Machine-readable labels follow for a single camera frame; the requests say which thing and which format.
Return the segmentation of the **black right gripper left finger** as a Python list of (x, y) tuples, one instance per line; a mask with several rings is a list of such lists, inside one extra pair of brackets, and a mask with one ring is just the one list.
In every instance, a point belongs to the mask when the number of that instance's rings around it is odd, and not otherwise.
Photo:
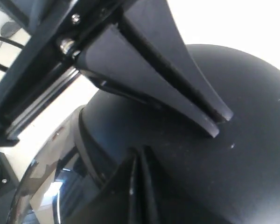
[(139, 160), (129, 156), (117, 168), (100, 193), (66, 224), (139, 224)]

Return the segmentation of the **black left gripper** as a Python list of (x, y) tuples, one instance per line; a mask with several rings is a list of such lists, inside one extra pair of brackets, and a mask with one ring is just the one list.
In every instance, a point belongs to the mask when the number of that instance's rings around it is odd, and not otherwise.
[(68, 69), (134, 0), (0, 0), (0, 10), (30, 33), (10, 67), (0, 64), (0, 147), (18, 135), (74, 78)]

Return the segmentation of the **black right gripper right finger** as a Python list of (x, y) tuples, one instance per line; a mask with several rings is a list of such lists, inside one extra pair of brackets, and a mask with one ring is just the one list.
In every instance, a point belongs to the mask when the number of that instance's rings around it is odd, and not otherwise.
[(148, 224), (180, 224), (183, 221), (182, 200), (152, 148), (140, 153), (144, 184), (144, 208)]

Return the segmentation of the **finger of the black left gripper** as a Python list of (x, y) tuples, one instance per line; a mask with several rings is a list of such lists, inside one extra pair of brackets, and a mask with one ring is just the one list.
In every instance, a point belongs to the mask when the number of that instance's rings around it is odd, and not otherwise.
[(212, 137), (219, 134), (214, 121), (159, 75), (113, 25), (87, 45), (77, 65), (101, 79), (176, 110)]
[(216, 121), (233, 112), (205, 78), (181, 38), (165, 0), (137, 0), (123, 14), (123, 26), (138, 50), (183, 96)]

